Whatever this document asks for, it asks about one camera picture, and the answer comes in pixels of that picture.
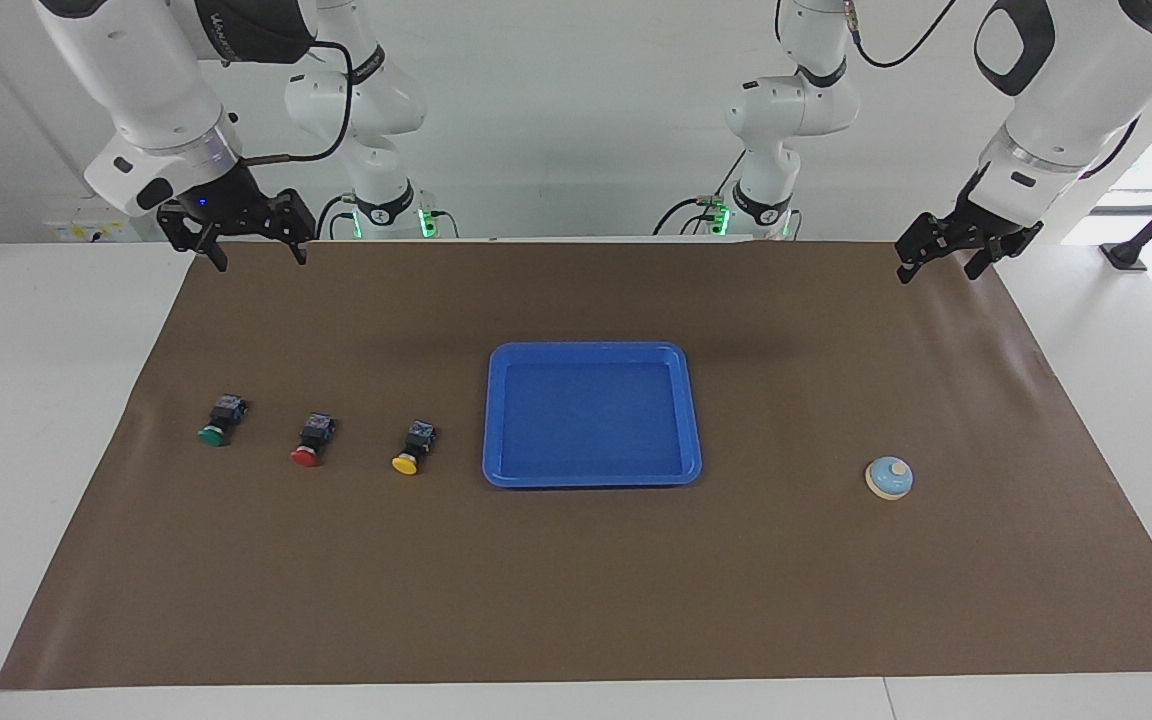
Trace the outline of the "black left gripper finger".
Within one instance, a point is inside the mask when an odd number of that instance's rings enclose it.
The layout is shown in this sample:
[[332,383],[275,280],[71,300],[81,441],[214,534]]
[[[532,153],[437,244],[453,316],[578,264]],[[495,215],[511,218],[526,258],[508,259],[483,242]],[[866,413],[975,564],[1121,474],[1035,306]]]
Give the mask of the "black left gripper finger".
[[896,241],[895,250],[900,260],[896,275],[902,285],[909,285],[925,264],[938,258],[942,240],[941,220],[924,211],[905,228]]
[[1000,237],[982,236],[978,238],[977,245],[978,249],[975,250],[972,258],[964,265],[964,273],[969,281],[977,281],[991,265],[1005,255],[1005,247],[1002,247]]

